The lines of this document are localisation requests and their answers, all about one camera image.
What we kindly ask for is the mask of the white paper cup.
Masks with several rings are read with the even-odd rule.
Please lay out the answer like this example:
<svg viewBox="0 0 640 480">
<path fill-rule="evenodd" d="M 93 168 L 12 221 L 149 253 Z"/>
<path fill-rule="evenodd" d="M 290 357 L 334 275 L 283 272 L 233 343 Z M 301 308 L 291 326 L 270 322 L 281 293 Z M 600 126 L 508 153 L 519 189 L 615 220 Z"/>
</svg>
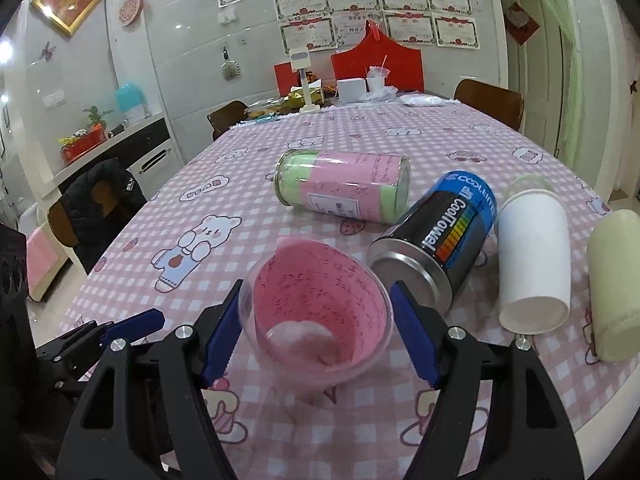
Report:
<svg viewBox="0 0 640 480">
<path fill-rule="evenodd" d="M 499 322 L 540 335 L 570 314 L 572 257 L 565 208 L 554 193 L 528 190 L 503 204 L 497 221 Z"/>
</svg>

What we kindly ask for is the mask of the pink green glass jar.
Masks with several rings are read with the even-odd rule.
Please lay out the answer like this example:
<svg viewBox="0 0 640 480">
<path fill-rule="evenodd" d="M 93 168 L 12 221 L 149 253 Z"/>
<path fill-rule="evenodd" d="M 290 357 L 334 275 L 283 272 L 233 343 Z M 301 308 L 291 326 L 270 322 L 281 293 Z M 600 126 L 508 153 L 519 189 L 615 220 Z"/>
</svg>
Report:
<svg viewBox="0 0 640 480">
<path fill-rule="evenodd" d="M 285 206 L 392 224 L 408 210 L 410 178 L 405 155 L 289 150 L 273 184 Z"/>
</svg>

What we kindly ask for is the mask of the white interior door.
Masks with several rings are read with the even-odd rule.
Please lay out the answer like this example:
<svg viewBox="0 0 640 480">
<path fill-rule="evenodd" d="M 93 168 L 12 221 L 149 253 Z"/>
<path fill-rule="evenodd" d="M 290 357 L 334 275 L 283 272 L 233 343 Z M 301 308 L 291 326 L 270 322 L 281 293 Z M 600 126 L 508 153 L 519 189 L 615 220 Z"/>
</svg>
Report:
<svg viewBox="0 0 640 480">
<path fill-rule="evenodd" d="M 540 25 L 522 46 L 506 32 L 509 88 L 524 98 L 521 133 L 559 157 L 566 87 L 562 30 L 544 0 L 500 1 L 503 12 L 517 2 Z"/>
</svg>

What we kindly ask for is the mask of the red gift bag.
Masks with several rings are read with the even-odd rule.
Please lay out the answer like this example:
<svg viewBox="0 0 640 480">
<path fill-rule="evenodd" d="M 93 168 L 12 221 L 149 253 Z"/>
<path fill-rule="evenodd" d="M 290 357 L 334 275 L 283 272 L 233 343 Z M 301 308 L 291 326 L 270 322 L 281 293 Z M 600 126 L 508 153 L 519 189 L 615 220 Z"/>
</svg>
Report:
<svg viewBox="0 0 640 480">
<path fill-rule="evenodd" d="M 371 67 L 379 67 L 390 71 L 385 81 L 398 90 L 425 90 L 421 51 L 398 44 L 372 21 L 359 44 L 331 55 L 331 65 L 336 80 L 366 78 Z"/>
</svg>

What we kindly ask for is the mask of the round red wall ornament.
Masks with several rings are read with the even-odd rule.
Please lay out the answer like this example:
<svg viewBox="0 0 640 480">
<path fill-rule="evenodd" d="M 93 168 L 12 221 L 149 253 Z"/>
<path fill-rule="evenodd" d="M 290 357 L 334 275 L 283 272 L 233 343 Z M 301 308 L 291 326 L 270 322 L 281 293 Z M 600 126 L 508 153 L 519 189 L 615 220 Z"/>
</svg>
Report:
<svg viewBox="0 0 640 480">
<path fill-rule="evenodd" d="M 134 24 L 143 6 L 143 0 L 124 0 L 118 11 L 118 20 L 122 27 Z"/>
</svg>

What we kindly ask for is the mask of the black CoolTowel can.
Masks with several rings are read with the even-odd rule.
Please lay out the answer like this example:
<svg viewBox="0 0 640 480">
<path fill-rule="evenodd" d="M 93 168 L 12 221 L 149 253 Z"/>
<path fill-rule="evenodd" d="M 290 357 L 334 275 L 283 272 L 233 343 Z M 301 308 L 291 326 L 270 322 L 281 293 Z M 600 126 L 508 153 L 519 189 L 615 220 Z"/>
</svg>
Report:
<svg viewBox="0 0 640 480">
<path fill-rule="evenodd" d="M 451 308 L 497 217 L 485 180 L 449 171 L 367 251 L 367 265 L 386 288 L 402 281 L 418 304 Z"/>
</svg>

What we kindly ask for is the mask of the brown chair right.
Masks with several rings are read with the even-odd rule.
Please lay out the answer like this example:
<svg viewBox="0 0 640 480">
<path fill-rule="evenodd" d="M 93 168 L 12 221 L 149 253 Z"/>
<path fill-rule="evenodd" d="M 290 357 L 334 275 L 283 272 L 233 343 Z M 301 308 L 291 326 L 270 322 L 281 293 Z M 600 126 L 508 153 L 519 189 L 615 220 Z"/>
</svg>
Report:
<svg viewBox="0 0 640 480">
<path fill-rule="evenodd" d="M 475 79 L 462 79 L 454 90 L 454 98 L 513 130 L 521 128 L 525 110 L 521 93 Z"/>
</svg>

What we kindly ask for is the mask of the brown chair left far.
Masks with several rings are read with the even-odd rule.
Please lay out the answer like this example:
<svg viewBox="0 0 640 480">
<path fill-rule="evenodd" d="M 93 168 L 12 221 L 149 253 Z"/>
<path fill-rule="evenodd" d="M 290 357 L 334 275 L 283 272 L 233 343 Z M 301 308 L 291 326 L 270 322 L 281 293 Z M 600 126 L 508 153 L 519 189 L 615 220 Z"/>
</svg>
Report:
<svg viewBox="0 0 640 480">
<path fill-rule="evenodd" d="M 239 100 L 229 102 L 209 113 L 207 119 L 213 129 L 213 141 L 216 141 L 232 126 L 247 120 L 246 104 Z"/>
</svg>

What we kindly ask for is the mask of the chair with black jacket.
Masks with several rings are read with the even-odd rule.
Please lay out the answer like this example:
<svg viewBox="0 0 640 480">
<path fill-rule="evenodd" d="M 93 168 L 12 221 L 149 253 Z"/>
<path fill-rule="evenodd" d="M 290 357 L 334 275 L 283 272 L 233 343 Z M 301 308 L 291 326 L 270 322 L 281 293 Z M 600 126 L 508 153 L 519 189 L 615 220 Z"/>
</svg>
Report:
<svg viewBox="0 0 640 480">
<path fill-rule="evenodd" d="M 110 158 L 73 180 L 49 208 L 48 223 L 55 238 L 74 252 L 89 274 L 145 204 L 132 173 L 117 158 Z"/>
</svg>

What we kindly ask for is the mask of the red diamond door decoration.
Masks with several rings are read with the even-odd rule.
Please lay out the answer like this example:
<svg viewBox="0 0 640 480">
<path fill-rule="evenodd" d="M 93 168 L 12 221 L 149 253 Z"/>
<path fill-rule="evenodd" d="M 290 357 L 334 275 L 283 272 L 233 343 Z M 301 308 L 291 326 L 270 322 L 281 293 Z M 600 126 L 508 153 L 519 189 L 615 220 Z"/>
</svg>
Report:
<svg viewBox="0 0 640 480">
<path fill-rule="evenodd" d="M 519 46 L 526 44 L 540 25 L 517 3 L 512 3 L 503 12 L 506 32 Z"/>
</svg>

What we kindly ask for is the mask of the cream yellow cup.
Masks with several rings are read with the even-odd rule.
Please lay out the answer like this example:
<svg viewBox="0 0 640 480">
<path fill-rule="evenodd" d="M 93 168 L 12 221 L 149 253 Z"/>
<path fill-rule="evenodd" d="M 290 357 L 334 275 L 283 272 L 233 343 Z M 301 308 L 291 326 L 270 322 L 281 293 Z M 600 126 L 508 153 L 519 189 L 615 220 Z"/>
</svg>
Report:
<svg viewBox="0 0 640 480">
<path fill-rule="evenodd" d="M 639 216 L 616 210 L 593 229 L 587 247 L 592 332 L 604 362 L 639 353 Z"/>
</svg>

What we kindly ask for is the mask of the blue white humidifier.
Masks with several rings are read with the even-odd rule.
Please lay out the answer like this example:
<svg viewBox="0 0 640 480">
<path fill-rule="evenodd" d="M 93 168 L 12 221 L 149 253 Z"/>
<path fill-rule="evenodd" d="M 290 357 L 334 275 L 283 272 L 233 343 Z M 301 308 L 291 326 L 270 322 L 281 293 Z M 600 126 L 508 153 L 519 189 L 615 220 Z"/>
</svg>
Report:
<svg viewBox="0 0 640 480">
<path fill-rule="evenodd" d="M 132 82 L 123 84 L 115 92 L 116 101 L 122 118 L 127 125 L 142 122 L 149 116 L 148 104 L 142 90 Z"/>
</svg>

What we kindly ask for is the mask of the white box on table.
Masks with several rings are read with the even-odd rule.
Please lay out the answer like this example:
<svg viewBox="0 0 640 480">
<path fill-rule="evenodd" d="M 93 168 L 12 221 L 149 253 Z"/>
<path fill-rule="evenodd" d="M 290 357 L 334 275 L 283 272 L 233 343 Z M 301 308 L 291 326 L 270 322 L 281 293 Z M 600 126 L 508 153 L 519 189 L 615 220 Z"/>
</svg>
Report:
<svg viewBox="0 0 640 480">
<path fill-rule="evenodd" d="M 337 96 L 342 104 L 360 102 L 367 95 L 367 83 L 363 78 L 337 79 Z"/>
</svg>

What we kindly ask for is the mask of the red planter with plant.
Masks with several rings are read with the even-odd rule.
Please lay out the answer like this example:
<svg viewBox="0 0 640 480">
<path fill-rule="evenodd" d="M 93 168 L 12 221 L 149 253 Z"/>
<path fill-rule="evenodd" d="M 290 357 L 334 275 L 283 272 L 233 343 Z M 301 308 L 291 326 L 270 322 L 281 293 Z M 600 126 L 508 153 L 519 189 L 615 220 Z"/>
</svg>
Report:
<svg viewBox="0 0 640 480">
<path fill-rule="evenodd" d="M 70 136 L 58 139 L 61 158 L 66 166 L 106 140 L 105 117 L 111 115 L 113 110 L 99 110 L 96 106 L 90 106 L 82 111 L 87 115 L 85 127 Z"/>
</svg>

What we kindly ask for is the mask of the small white desk lamp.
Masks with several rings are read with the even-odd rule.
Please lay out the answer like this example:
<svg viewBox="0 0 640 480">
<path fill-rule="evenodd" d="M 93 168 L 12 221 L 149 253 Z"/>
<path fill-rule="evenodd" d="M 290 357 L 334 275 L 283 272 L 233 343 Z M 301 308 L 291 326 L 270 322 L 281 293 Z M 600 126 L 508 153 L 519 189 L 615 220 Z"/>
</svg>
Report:
<svg viewBox="0 0 640 480">
<path fill-rule="evenodd" d="M 314 104 L 311 99 L 311 92 L 309 88 L 309 82 L 307 79 L 307 70 L 311 66 L 310 54 L 306 47 L 292 48 L 290 50 L 290 65 L 292 72 L 299 76 L 299 81 L 302 84 L 304 106 L 299 110 L 300 114 L 315 113 L 320 110 L 318 104 Z"/>
</svg>

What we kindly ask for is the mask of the pink plastic cup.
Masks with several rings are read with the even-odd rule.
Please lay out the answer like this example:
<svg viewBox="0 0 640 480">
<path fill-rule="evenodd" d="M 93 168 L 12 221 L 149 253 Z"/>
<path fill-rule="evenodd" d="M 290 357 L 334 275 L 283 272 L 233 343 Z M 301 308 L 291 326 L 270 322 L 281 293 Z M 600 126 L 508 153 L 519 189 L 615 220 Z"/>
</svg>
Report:
<svg viewBox="0 0 640 480">
<path fill-rule="evenodd" d="M 287 236 L 247 274 L 243 333 L 268 384 L 304 396 L 350 382 L 392 338 L 390 296 L 363 263 L 310 238 Z"/>
</svg>

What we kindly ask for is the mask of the brown chair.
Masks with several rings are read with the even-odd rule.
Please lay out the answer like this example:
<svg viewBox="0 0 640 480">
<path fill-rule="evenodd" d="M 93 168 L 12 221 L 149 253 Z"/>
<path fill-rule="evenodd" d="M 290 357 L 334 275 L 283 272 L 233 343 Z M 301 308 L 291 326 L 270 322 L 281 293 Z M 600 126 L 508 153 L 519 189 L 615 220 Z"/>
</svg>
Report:
<svg viewBox="0 0 640 480">
<path fill-rule="evenodd" d="M 207 119 L 213 129 L 213 141 L 216 141 L 232 126 L 247 120 L 246 104 L 239 100 L 229 102 L 209 113 Z"/>
<path fill-rule="evenodd" d="M 521 128 L 525 110 L 521 93 L 475 79 L 462 79 L 454 90 L 454 98 L 513 130 Z"/>
</svg>

